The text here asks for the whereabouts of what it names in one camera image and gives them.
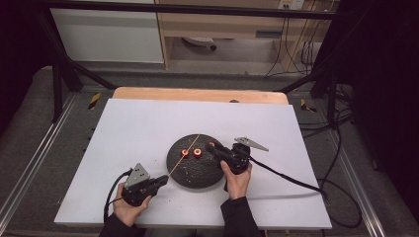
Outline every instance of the white wall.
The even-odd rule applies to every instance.
[[[152,0],[103,0],[153,3]],[[163,63],[156,14],[51,9],[68,55],[80,61]]]

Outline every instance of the small red object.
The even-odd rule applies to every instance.
[[[195,158],[200,158],[203,155],[203,152],[201,151],[201,149],[195,149],[194,150],[194,156]]]
[[[181,156],[183,157],[183,159],[188,158],[189,156],[189,151],[187,149],[183,149],[181,151]]]

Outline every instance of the round black plate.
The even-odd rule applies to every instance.
[[[176,141],[167,154],[167,170],[170,173],[181,159],[183,149],[189,146],[197,138],[197,134],[187,135]],[[181,186],[190,189],[203,189],[216,184],[223,176],[223,172],[218,168],[218,163],[212,158],[212,155],[206,151],[205,145],[208,141],[216,141],[214,138],[200,134],[197,141],[189,150],[188,158],[182,159],[171,177]],[[195,158],[194,150],[201,149],[202,156]]]

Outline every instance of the yellow and black tape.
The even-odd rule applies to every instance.
[[[101,97],[101,93],[96,93],[93,97],[92,100],[90,101],[89,107],[87,108],[88,110],[94,110],[96,107],[96,104],[99,101],[99,98]]]
[[[316,108],[310,108],[305,104],[305,100],[301,99],[301,109],[303,111],[310,111],[312,113],[317,113],[317,109]]]

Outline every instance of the wooden panel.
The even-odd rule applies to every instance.
[[[227,91],[227,90],[197,90],[197,89],[166,89],[120,87],[113,96],[114,99],[141,99],[167,101],[208,101],[241,103],[279,104],[287,105],[287,96],[283,93],[259,91]]]

